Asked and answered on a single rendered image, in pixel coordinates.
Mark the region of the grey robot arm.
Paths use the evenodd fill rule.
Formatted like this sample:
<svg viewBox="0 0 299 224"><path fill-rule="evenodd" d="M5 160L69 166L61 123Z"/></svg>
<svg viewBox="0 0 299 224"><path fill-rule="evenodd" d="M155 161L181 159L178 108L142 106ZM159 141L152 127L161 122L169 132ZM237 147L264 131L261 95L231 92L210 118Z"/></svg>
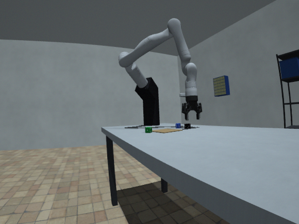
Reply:
<svg viewBox="0 0 299 224"><path fill-rule="evenodd" d="M180 93L179 96L197 96L197 68L194 63L190 63L191 55L184 40L181 23L178 19L170 19L168 21L168 28L166 30L161 33L148 36L147 38L142 40L132 52L120 53L119 65L126 69L127 73L139 88L145 87L148 81L144 77L140 69L137 67L135 61L172 37L174 37L178 54L181 59L182 72L187 76L187 79L185 80L186 91L185 93Z"/></svg>

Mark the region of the green die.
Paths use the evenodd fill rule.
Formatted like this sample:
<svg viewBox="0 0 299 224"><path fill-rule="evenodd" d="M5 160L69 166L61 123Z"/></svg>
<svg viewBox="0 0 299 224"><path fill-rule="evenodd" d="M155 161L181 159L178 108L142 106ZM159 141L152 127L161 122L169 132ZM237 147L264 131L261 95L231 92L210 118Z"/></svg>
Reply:
<svg viewBox="0 0 299 224"><path fill-rule="evenodd" d="M145 127L145 133L151 133L152 127Z"/></svg>

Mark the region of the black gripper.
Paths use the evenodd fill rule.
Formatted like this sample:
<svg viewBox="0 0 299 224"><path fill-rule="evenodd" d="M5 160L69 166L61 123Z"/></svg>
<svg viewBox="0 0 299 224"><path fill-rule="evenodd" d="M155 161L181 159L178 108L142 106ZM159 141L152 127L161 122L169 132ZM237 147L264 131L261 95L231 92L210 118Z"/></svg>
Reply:
<svg viewBox="0 0 299 224"><path fill-rule="evenodd" d="M182 113L185 114L185 120L189 120L189 111L194 110L196 114L196 119L200 119L200 113L202 112L202 105L201 103L197 103L198 96L186 96L186 103L182 103ZM187 106L187 108L186 108ZM185 111L184 111L185 110ZM198 111L197 111L198 110Z"/></svg>

